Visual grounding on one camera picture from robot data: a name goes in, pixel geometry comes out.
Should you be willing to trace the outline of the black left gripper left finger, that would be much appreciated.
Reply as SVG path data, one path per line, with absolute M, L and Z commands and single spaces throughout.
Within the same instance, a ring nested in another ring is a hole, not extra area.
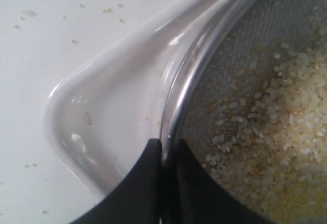
M 149 139 L 136 164 L 115 189 L 73 223 L 159 223 L 161 153 L 160 140 Z

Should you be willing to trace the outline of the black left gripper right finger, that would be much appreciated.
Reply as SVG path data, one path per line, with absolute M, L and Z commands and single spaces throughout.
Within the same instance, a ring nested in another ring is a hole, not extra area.
M 182 223 L 265 223 L 219 186 L 201 166 L 185 140 L 179 141 L 176 174 Z

